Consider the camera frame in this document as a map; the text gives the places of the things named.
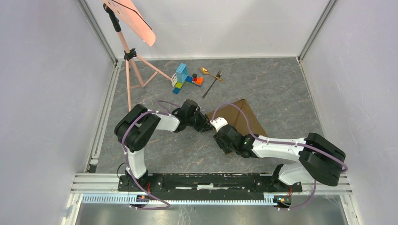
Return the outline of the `brown cloth napkin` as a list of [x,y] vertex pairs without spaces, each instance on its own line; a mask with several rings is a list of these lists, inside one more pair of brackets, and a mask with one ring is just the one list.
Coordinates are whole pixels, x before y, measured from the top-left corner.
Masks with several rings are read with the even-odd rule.
[[223,117],[228,125],[232,125],[240,133],[240,141],[238,150],[235,152],[243,158],[257,158],[258,156],[253,152],[253,144],[255,139],[250,132],[256,137],[267,136],[265,129],[258,121],[256,115],[252,111],[250,105],[245,99],[238,100],[231,105],[225,105],[217,111],[213,110],[205,114],[211,120],[218,117]]

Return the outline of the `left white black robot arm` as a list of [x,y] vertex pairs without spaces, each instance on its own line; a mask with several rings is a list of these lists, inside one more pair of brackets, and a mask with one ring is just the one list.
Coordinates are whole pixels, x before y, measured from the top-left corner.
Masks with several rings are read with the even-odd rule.
[[193,100],[187,99],[169,112],[150,110],[142,104],[135,105],[114,129],[126,163],[126,178],[120,180],[126,181],[136,191],[144,190],[148,183],[148,170],[143,148],[153,133],[156,130],[178,133],[187,127],[200,133],[214,128]]

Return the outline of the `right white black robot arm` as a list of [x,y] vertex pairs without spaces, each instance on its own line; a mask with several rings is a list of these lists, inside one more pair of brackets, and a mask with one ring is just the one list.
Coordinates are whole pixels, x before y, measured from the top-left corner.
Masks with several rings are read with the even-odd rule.
[[229,124],[213,123],[214,139],[226,153],[235,152],[243,158],[280,158],[293,161],[274,170],[271,186],[284,191],[297,182],[315,180],[327,186],[338,185],[340,175],[346,171],[346,154],[317,133],[306,138],[278,139],[261,135],[243,135]]

